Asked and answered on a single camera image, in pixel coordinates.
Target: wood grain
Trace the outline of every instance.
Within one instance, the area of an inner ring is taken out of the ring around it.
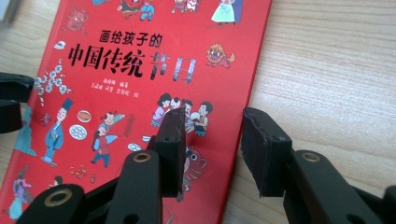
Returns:
[[[36,76],[59,1],[21,1],[0,26],[0,70]],[[250,106],[294,149],[325,155],[346,180],[382,196],[396,184],[396,2],[274,1]],[[16,133],[0,134],[3,180]],[[238,153],[223,223],[288,223],[259,198]]]

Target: book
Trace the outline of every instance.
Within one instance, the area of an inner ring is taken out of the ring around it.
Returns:
[[[182,198],[164,223],[219,223],[270,0],[61,0],[0,192],[13,223],[40,192],[89,192],[186,111]]]

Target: screw hole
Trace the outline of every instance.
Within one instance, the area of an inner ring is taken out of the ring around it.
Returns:
[[[143,161],[148,161],[150,158],[151,157],[148,153],[141,152],[134,156],[134,161],[143,162]]]
[[[318,162],[320,161],[320,157],[317,154],[311,152],[305,152],[302,155],[303,159],[306,161]]]

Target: black plastic part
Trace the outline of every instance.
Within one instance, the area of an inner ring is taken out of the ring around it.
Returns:
[[[106,223],[162,223],[160,186],[160,157],[155,151],[137,151],[128,155]]]
[[[34,84],[32,77],[0,72],[0,99],[27,103]]]
[[[260,196],[283,196],[282,173],[292,153],[291,145],[291,139],[268,114],[244,109],[241,148]]]
[[[186,133],[184,108],[166,113],[154,140],[154,150],[161,158],[163,197],[182,193],[184,163],[186,162]]]
[[[20,103],[0,100],[0,133],[14,132],[21,127]]]
[[[23,212],[17,224],[82,223],[85,214],[79,210],[84,191],[78,185],[58,185],[39,194]]]
[[[34,84],[32,77],[0,72],[0,133],[21,128],[19,103],[27,103]]]
[[[359,194],[332,164],[317,152],[298,150],[289,163],[297,189],[286,189],[285,211],[290,223],[376,224],[382,223]],[[309,213],[301,218],[304,208]]]

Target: cartoon illustration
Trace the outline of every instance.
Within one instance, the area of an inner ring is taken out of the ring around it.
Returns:
[[[22,203],[31,203],[34,199],[32,193],[28,188],[32,185],[28,184],[25,179],[27,166],[25,166],[15,179],[12,189],[14,191],[15,199],[8,210],[3,210],[3,213],[9,214],[9,218],[18,219],[22,215]]]
[[[130,17],[137,15],[142,6],[143,2],[141,0],[132,0],[131,3],[127,3],[127,0],[121,0],[121,5],[117,7],[117,11],[122,12],[122,17],[128,20]]]
[[[55,176],[53,180],[53,184],[49,185],[49,188],[53,188],[55,186],[61,185],[64,182],[64,178],[60,175]]]
[[[104,2],[108,2],[110,0],[92,0],[92,3],[94,6],[100,6],[102,5]]]
[[[192,146],[186,147],[186,162],[184,163],[183,191],[191,190],[191,181],[198,179],[207,165],[200,152]]]
[[[92,150],[96,152],[96,154],[91,163],[96,164],[100,159],[103,159],[104,166],[107,168],[110,160],[110,148],[108,144],[114,142],[118,137],[116,135],[106,134],[107,131],[104,127],[100,127],[94,134]]]
[[[56,116],[56,123],[49,129],[49,132],[46,135],[46,146],[47,151],[44,157],[41,157],[41,160],[48,163],[50,166],[55,167],[56,163],[53,162],[53,156],[55,155],[55,151],[61,149],[64,144],[64,131],[62,127],[62,121],[67,116],[67,112],[70,110],[70,106],[73,104],[69,98],[66,98],[64,104],[59,109],[58,114]]]
[[[200,0],[187,0],[186,9],[190,12],[195,12],[198,10]]]
[[[177,109],[177,108],[179,108],[179,107],[180,107],[180,104],[181,104],[181,102],[180,102],[180,100],[178,99],[178,97],[173,98],[172,101],[171,101],[171,109]]]
[[[67,88],[63,83],[65,75],[62,72],[62,59],[58,61],[55,68],[48,72],[43,77],[37,77],[35,79],[35,89],[38,90],[38,96],[40,98],[41,106],[44,106],[44,93],[51,93],[55,88],[58,88],[61,95],[69,93],[71,90]]]
[[[221,44],[213,44],[207,50],[206,55],[208,62],[206,65],[216,67],[218,65],[224,66],[226,68],[230,68],[230,63],[235,61],[235,54],[232,53],[229,58],[224,52],[224,48]]]
[[[31,156],[36,156],[35,151],[31,148],[32,144],[32,128],[30,128],[30,121],[32,116],[32,109],[26,106],[25,114],[23,115],[23,126],[18,133],[17,142],[14,149],[19,150]]]
[[[186,0],[175,0],[175,7],[172,9],[172,13],[175,13],[177,9],[183,13],[186,9]]]
[[[235,22],[232,6],[233,2],[235,2],[235,0],[221,0],[215,13],[213,13],[212,21],[217,22],[218,25],[222,25],[224,22]]]
[[[185,115],[186,115],[186,122],[184,123],[184,126],[186,127],[186,130],[187,130],[194,124],[194,122],[191,120],[192,101],[183,99],[181,101],[181,103],[184,107],[184,111],[185,111]]]
[[[172,97],[169,93],[164,93],[157,102],[157,109],[155,110],[151,125],[154,127],[160,127],[163,122],[163,117],[169,111],[168,106],[170,105]]]
[[[198,110],[198,113],[200,115],[199,120],[194,119],[193,120],[194,125],[187,128],[186,133],[191,133],[192,131],[195,131],[196,135],[205,136],[207,131],[207,126],[209,123],[209,119],[207,118],[207,115],[209,115],[209,113],[212,111],[213,111],[212,104],[210,104],[209,102],[202,102]]]
[[[140,16],[140,20],[143,21],[146,18],[148,21],[152,20],[152,15],[154,15],[154,6],[149,2],[149,0],[145,0],[145,5],[140,8],[140,12],[142,15]]]
[[[241,22],[242,18],[242,5],[244,4],[244,0],[235,0],[232,4],[233,6],[233,24]]]
[[[103,122],[99,125],[98,130],[103,127],[105,134],[107,134],[110,131],[110,128],[119,122],[121,119],[125,118],[125,115],[123,114],[117,114],[117,111],[113,112],[108,112],[105,114],[105,116],[102,118]]]
[[[87,22],[87,19],[88,12],[84,8],[77,10],[76,6],[73,6],[72,14],[68,17],[66,30],[81,31],[85,35],[84,23]]]
[[[45,114],[43,114],[40,120],[44,127],[47,126],[47,124],[50,123],[50,113],[46,112]]]

